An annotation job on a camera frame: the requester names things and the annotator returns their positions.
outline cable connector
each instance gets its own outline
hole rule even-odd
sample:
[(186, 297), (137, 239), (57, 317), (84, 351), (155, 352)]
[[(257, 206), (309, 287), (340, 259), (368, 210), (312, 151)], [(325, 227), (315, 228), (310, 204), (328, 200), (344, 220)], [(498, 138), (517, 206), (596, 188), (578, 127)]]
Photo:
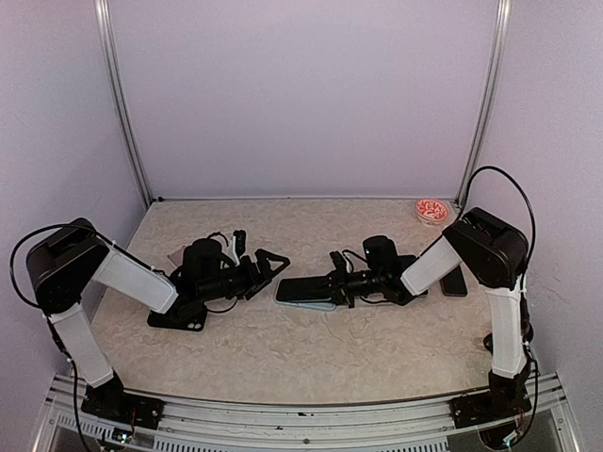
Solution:
[(513, 430), (507, 436), (502, 439), (502, 442), (506, 444), (507, 447), (511, 447), (511, 442), (517, 438), (517, 430)]

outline small red bowl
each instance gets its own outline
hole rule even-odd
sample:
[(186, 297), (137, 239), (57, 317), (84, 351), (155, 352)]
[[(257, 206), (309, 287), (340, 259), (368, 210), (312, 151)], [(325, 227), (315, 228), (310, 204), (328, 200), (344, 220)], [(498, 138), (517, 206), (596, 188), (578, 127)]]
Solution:
[(448, 206), (438, 200), (419, 200), (416, 202), (416, 214), (427, 223), (441, 223), (448, 217)]

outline wire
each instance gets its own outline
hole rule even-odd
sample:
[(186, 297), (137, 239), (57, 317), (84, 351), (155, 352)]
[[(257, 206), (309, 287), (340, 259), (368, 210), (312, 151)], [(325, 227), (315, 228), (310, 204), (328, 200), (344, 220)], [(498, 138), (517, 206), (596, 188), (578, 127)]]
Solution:
[(233, 303), (231, 306), (229, 306), (228, 308), (223, 309), (223, 310), (221, 310), (221, 311), (213, 311), (213, 310), (211, 310), (211, 309), (207, 308), (207, 306), (205, 306), (205, 308), (207, 308), (207, 311), (208, 311), (209, 313), (211, 313), (211, 314), (226, 314), (226, 313), (228, 313), (229, 311), (232, 311), (232, 310), (233, 310), (233, 308), (235, 308), (235, 306), (236, 306), (236, 304), (237, 304), (237, 303), (238, 303), (238, 299), (236, 299), (236, 300), (235, 300), (235, 302), (234, 302), (234, 303)]
[(536, 410), (538, 409), (538, 378), (539, 378), (539, 375), (540, 375), (540, 370), (538, 369), (538, 362), (534, 358), (534, 355), (531, 353), (531, 350), (530, 350), (529, 347), (527, 347), (527, 354), (528, 354), (528, 356), (530, 358), (530, 363), (534, 363), (534, 370), (535, 370), (535, 376), (534, 376), (534, 405), (533, 405), (532, 410), (531, 410), (530, 421), (528, 422), (528, 426), (526, 427), (526, 429), (523, 430), (523, 431), (521, 431), (521, 428), (523, 427), (522, 424), (525, 421), (525, 417), (524, 417), (524, 412), (522, 410), (520, 410), (519, 411), (520, 423), (519, 423), (518, 429), (516, 430), (516, 432), (519, 433), (517, 441), (515, 441), (514, 443), (511, 443), (511, 444), (504, 444), (503, 447), (499, 447), (499, 448), (492, 448), (492, 447), (484, 444), (484, 446), (487, 447), (490, 450), (496, 450), (496, 451), (511, 450), (512, 447), (516, 447), (519, 443), (521, 443), (522, 441), (524, 441), (524, 438), (526, 438), (526, 436), (528, 436), (528, 432), (530, 432), (531, 426), (534, 423), (534, 418), (536, 417)]
[(48, 231), (53, 231), (56, 229), (63, 229), (63, 228), (77, 229), (77, 230), (81, 230), (81, 231), (86, 231), (88, 233), (92, 233), (92, 234), (96, 235), (98, 238), (100, 238), (101, 240), (105, 241), (110, 247), (114, 248), (115, 250), (117, 250), (117, 251), (121, 252), (122, 254), (124, 254), (125, 256), (129, 257), (130, 259), (132, 259), (134, 262), (136, 262), (140, 266), (143, 266), (149, 270), (152, 270), (152, 268), (150, 266), (148, 266), (144, 262), (140, 261), (137, 257), (133, 256), (128, 251), (124, 250), (122, 247), (115, 244), (112, 240), (109, 240), (104, 235), (102, 235), (95, 229), (89, 228), (88, 226), (82, 226), (80, 224), (70, 224), (70, 223), (57, 223), (57, 224), (51, 224), (49, 226), (44, 226), (43, 228), (39, 228), (36, 231), (33, 231), (33, 232), (27, 234), (21, 240), (19, 240), (17, 242), (17, 245), (15, 245), (15, 247), (12, 249), (12, 253), (10, 254), (10, 259), (9, 259), (10, 282), (12, 283), (12, 288), (17, 293), (19, 298), (25, 304), (31, 306), (32, 308), (41, 309), (41, 307), (37, 303), (34, 303), (30, 299), (28, 299), (23, 294), (21, 289), (19, 288), (19, 284), (17, 283), (17, 279), (15, 278), (15, 258), (17, 256), (17, 252), (19, 251), (21, 246), (30, 238), (35, 237), (36, 235), (46, 233)]
[(77, 366), (75, 365), (74, 360), (72, 360), (71, 358), (69, 360), (73, 367), (73, 414), (75, 416), (75, 426), (77, 427), (77, 434), (79, 435), (79, 439), (82, 442), (84, 448), (86, 449), (86, 452), (92, 452), (86, 444), (86, 438), (84, 438), (84, 433), (82, 432), (82, 425), (79, 422), (79, 412), (77, 409)]
[[(530, 247), (528, 250), (528, 256), (526, 258), (526, 269), (525, 269), (523, 275), (521, 275), (521, 288), (522, 288), (522, 290), (524, 290), (526, 288), (526, 273), (528, 272), (527, 271), (528, 265), (530, 264), (531, 256), (534, 253), (534, 246), (536, 244), (536, 218), (534, 217), (534, 211), (531, 208), (531, 203), (530, 203), (530, 200), (528, 199), (528, 195), (526, 195), (526, 192), (517, 183), (517, 181), (511, 176), (511, 174), (509, 174), (504, 169), (500, 169), (499, 167), (494, 167), (492, 165), (486, 165), (486, 166), (480, 167), (480, 168), (476, 169), (473, 174), (471, 174), (471, 177), (469, 178), (469, 181), (467, 183), (467, 188), (464, 191), (463, 199), (467, 199), (467, 195), (469, 194), (469, 189), (471, 188), (471, 184), (473, 184), (473, 180), (475, 179), (475, 177), (478, 174), (480, 174), (482, 171), (486, 171), (486, 170), (495, 171), (495, 172), (505, 176), (514, 185), (514, 187), (517, 188), (517, 191), (519, 192), (521, 197), (524, 199), (524, 202), (526, 203), (526, 206), (528, 207), (528, 212), (530, 213), (531, 241), (530, 241)], [(461, 207), (459, 215), (456, 218), (457, 220), (459, 218), (461, 218), (461, 216), (463, 215), (463, 211), (464, 211), (465, 207), (466, 207), (466, 204)]]
[(530, 361), (532, 363), (534, 363), (534, 370), (536, 372), (536, 375), (534, 376), (534, 406), (532, 407), (532, 410), (531, 410), (531, 417), (530, 417), (530, 421), (528, 422), (528, 426), (523, 431), (523, 433), (521, 434), (519, 439), (515, 443), (511, 444), (511, 447), (515, 447), (516, 445), (521, 443), (523, 441), (523, 439), (526, 438), (526, 436), (528, 436), (528, 432), (530, 431), (531, 426), (534, 423), (534, 418), (536, 417), (536, 410), (538, 409), (538, 376), (540, 374), (540, 371), (538, 369), (538, 362), (534, 358), (534, 355), (532, 355), (529, 347), (528, 347), (528, 351), (529, 351), (529, 355), (530, 355)]

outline red object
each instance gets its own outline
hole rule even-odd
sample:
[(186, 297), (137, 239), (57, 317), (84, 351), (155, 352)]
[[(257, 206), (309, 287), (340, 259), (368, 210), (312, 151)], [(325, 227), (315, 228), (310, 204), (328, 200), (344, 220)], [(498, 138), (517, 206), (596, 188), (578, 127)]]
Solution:
[(444, 221), (448, 216), (448, 206), (438, 200), (419, 200), (416, 202), (418, 215), (429, 221)]

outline black mount plate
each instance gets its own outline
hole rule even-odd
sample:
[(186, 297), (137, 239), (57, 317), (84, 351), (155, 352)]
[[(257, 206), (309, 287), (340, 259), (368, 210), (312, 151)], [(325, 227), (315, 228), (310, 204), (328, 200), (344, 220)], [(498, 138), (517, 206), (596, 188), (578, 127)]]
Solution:
[(207, 318), (207, 308), (188, 321), (183, 323), (177, 323), (170, 320), (166, 315), (154, 313), (151, 311), (147, 317), (147, 325), (153, 328), (166, 328), (169, 330), (180, 330), (180, 331), (193, 331), (199, 332), (204, 329), (205, 319)]
[(530, 398), (525, 389), (518, 400), (517, 404), (509, 406), (505, 410), (494, 411), (489, 391), (453, 398), (449, 403), (454, 426), (456, 428), (477, 426), (516, 416), (519, 414), (519, 410), (523, 410), (523, 412), (531, 410)]
[(162, 400), (144, 395), (122, 393), (119, 405), (118, 410), (106, 409), (103, 403), (98, 403), (93, 397), (90, 397), (87, 390), (86, 397), (82, 402), (82, 412), (127, 426), (157, 430), (163, 412)]

